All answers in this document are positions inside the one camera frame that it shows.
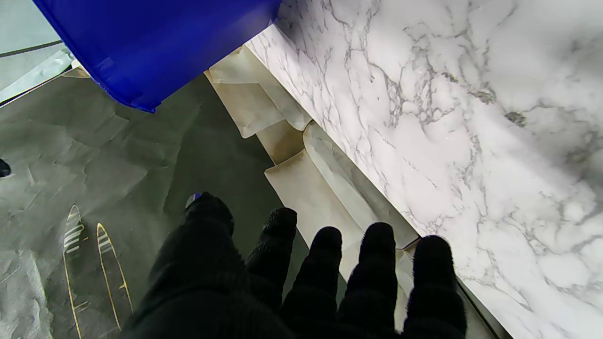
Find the gray tile floor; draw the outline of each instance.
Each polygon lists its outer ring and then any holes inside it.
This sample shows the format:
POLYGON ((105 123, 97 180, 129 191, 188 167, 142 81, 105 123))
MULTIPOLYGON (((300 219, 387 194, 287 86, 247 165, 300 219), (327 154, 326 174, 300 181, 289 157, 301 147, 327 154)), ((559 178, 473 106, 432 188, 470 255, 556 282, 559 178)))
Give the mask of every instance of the gray tile floor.
MULTIPOLYGON (((0 337, 77 337, 62 263, 74 203, 110 234, 134 307, 190 194, 209 191, 226 202, 244 256, 281 206, 264 177, 270 158, 256 137, 240 137, 204 76, 154 115, 115 103, 90 79, 58 78, 0 109, 0 157, 13 169, 0 179, 0 293, 10 303, 0 337)), ((287 286, 308 251, 300 237, 294 246, 287 286)), ((97 263, 90 278, 102 279, 97 263)))

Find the marble countertop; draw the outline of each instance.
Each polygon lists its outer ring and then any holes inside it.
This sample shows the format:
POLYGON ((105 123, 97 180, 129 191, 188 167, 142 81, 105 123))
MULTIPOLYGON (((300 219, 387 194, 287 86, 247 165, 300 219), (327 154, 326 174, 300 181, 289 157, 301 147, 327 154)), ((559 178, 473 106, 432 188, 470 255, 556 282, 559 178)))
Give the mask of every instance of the marble countertop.
POLYGON ((279 17, 247 46, 515 339, 603 337, 603 2, 279 17))

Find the blue container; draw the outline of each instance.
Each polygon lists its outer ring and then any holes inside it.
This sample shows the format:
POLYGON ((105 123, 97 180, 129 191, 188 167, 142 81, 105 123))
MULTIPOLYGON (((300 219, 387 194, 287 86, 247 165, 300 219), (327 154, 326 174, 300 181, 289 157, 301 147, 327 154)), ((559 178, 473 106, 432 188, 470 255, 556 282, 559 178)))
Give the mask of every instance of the blue container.
POLYGON ((280 0, 34 2, 105 92, 151 113, 272 24, 280 5, 280 0))

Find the black glove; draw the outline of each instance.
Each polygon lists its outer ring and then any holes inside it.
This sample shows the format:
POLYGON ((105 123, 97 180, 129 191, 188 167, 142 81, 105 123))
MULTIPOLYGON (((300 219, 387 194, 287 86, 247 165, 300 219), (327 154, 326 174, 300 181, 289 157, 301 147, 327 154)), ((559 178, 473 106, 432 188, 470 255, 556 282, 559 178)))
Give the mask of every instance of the black glove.
MULTIPOLYGON (((376 223, 367 229, 359 263, 338 310, 341 233, 333 227, 316 234, 281 305, 296 223, 293 210, 281 208, 270 214, 245 265, 232 243, 234 223, 228 208, 220 199, 202 194, 165 241, 151 270, 151 289, 128 321, 123 337, 398 337, 393 317, 397 281, 391 226, 376 223)), ((460 299, 434 311, 440 308, 440 300, 433 296, 454 299, 450 248, 441 238, 427 237, 419 242, 416 258, 407 337, 464 336, 462 302, 459 314, 449 314, 459 311, 454 306, 460 299), (426 329, 426 324, 443 327, 441 331, 426 329)))

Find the finger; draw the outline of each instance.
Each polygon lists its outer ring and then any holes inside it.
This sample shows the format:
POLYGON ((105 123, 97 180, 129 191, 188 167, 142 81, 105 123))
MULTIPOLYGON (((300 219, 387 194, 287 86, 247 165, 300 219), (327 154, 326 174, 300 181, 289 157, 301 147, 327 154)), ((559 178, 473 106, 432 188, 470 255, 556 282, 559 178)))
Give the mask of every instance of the finger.
POLYGON ((209 193, 201 194, 163 243, 151 269, 150 293, 193 286, 227 291, 248 288, 248 274, 232 243, 233 229, 228 207, 209 193))
POLYGON ((412 270, 414 288, 408 300, 404 331, 422 335, 433 332, 431 323, 436 319, 464 335, 467 320, 463 300, 456 293, 452 251, 446 240, 435 235, 421 239, 412 270))
POLYGON ((281 316, 287 324, 296 329, 304 319, 335 318, 340 261, 341 232, 334 227, 319 230, 283 302, 281 316))
POLYGON ((436 284, 456 288, 452 251, 446 240, 436 235, 422 238, 415 250, 414 286, 436 284))
POLYGON ((252 293, 274 310, 281 303, 296 225, 297 213, 292 209, 280 208, 270 213, 258 244, 247 259, 252 293))
POLYGON ((397 280, 396 242, 386 223, 372 224, 360 246, 359 262, 347 283, 338 320, 367 331, 393 331, 397 280))

